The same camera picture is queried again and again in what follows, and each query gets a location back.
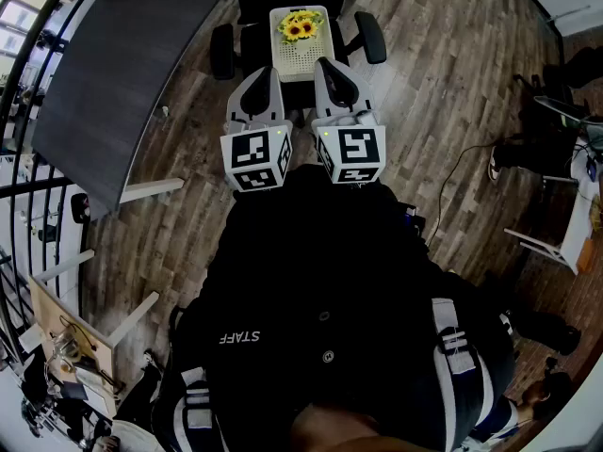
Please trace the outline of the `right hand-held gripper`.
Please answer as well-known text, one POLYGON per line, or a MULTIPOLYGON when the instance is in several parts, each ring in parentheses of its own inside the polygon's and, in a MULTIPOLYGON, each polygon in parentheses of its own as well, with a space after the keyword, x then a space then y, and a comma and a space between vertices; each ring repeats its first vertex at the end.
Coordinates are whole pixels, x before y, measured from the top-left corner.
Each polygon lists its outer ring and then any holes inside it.
POLYGON ((328 57, 315 64, 312 130, 319 161, 338 185, 378 179, 385 167, 385 127, 379 124, 368 83, 350 67, 328 57))

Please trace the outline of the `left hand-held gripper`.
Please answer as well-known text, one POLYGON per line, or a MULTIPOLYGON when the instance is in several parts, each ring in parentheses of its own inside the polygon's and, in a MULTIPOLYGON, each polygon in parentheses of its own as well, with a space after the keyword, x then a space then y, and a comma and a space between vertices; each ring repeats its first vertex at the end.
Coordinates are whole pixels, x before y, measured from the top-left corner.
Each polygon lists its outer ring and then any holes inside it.
POLYGON ((285 118, 281 82, 266 66, 231 94, 220 138, 227 181, 239 192, 282 186, 292 156, 293 124, 285 118))

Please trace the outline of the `beige perforated plastic basket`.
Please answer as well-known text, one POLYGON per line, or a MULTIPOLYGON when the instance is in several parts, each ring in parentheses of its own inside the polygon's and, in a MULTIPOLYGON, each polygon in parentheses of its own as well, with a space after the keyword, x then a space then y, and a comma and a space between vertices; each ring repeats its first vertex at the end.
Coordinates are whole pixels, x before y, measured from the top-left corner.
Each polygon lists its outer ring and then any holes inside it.
POLYGON ((305 8, 274 8, 269 13, 270 45, 272 66, 279 74, 282 83, 312 81, 314 79, 315 63, 321 57, 334 58, 334 41, 324 6, 308 6, 305 8), (276 27, 290 11, 318 10, 324 15, 324 23, 318 35, 309 40, 296 43, 283 43, 282 36, 276 27))

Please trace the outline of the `yellow sunflower bouquet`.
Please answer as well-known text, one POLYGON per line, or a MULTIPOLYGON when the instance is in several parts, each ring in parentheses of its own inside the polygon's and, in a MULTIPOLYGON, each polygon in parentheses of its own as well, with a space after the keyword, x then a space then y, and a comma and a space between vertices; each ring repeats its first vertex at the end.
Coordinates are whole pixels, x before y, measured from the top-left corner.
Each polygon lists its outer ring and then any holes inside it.
POLYGON ((315 38, 323 23, 324 15, 321 11, 294 10, 286 14, 276 30, 282 36, 283 43, 292 44, 315 38))

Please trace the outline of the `black office chair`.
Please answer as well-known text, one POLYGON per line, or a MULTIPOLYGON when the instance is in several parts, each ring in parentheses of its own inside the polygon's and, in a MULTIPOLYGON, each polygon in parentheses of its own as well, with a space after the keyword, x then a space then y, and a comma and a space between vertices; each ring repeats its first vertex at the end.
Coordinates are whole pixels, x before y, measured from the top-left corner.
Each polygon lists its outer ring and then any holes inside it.
MULTIPOLYGON (((344 0, 238 0, 238 3, 241 10, 238 23, 242 27, 240 39, 234 39, 231 24, 220 25, 212 32, 210 64, 212 73, 218 80, 232 79, 237 69, 249 76, 263 67, 273 67, 269 13, 274 8, 324 6, 328 11, 334 41, 334 60, 346 64, 349 55, 358 49, 364 50, 370 64, 381 64, 386 60, 383 32, 370 13, 356 12, 354 20, 357 34, 350 42, 343 40, 337 19, 344 0)), ((282 83, 280 80, 285 110, 301 111, 314 106, 313 80, 290 83, 282 83)))

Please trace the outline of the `person's black jacket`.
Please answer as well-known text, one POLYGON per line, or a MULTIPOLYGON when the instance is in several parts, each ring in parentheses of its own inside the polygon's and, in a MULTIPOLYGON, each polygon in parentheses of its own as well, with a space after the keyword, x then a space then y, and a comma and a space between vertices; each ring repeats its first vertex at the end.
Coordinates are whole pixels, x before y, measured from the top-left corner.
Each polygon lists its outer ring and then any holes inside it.
POLYGON ((169 452, 454 452, 513 368, 499 311, 387 186, 304 165, 236 195, 153 426, 169 452))

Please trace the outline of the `small black bin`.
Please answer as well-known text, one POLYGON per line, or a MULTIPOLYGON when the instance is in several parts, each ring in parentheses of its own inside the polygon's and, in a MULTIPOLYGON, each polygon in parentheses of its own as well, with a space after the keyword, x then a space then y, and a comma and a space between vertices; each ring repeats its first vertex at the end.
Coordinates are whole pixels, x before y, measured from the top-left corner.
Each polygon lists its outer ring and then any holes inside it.
POLYGON ((71 196, 71 210, 73 221, 76 224, 85 224, 90 221, 90 202, 86 193, 76 193, 71 196))

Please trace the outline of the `white desk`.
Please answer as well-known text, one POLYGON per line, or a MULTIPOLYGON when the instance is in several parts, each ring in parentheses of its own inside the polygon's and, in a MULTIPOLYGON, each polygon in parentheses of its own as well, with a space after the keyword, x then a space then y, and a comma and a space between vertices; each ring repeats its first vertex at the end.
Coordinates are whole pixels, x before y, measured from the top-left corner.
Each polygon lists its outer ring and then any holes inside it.
POLYGON ((579 274, 578 262, 584 245, 592 237, 595 212, 603 212, 603 121, 582 121, 581 134, 569 158, 569 176, 543 175, 543 181, 565 183, 576 190, 572 213, 560 245, 505 228, 506 234, 519 239, 520 245, 538 252, 579 274))

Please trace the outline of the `black metal railing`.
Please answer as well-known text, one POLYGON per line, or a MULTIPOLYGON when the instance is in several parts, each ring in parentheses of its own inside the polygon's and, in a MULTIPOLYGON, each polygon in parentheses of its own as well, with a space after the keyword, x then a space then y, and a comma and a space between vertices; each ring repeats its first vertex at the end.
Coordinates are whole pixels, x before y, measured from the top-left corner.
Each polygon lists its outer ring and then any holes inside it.
MULTIPOLYGON (((19 95, 21 80, 25 67, 36 46, 38 38, 46 24, 50 21, 60 0, 46 0, 39 10, 34 23, 24 37, 21 50, 15 58, 10 74, 4 84, 3 93, 0 95, 0 128, 5 128, 14 98, 19 95)), ((7 185, 0 186, 0 209, 3 204, 8 206, 8 215, 0 217, 0 231, 8 232, 9 251, 4 251, 0 246, 0 344, 8 352, 9 358, 18 364, 24 363, 30 354, 24 351, 18 339, 19 327, 13 323, 12 318, 16 315, 21 319, 23 327, 29 326, 29 314, 25 311, 27 307, 21 291, 26 288, 20 279, 15 243, 15 211, 16 201, 25 196, 32 199, 36 192, 50 192, 54 188, 65 187, 71 183, 67 178, 51 176, 45 180, 38 181, 32 178, 29 182, 20 183, 18 173, 24 147, 25 130, 33 105, 29 104, 24 113, 24 120, 17 128, 18 138, 16 141, 15 154, 12 156, 12 174, 7 185)))

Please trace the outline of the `light wooden desk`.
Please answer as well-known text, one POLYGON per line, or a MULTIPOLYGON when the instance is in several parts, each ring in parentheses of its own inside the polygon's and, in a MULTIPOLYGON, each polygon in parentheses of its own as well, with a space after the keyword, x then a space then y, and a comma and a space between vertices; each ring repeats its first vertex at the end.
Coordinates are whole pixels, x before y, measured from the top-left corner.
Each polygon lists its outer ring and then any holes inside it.
POLYGON ((36 278, 29 279, 32 306, 36 323, 41 327, 45 341, 42 349, 46 358, 46 372, 60 383, 81 385, 86 403, 107 419, 117 412, 120 382, 115 376, 116 345, 94 329, 89 323, 72 313, 72 310, 53 291, 36 278), (94 366, 90 371, 58 347, 71 338, 80 359, 90 358, 94 366))

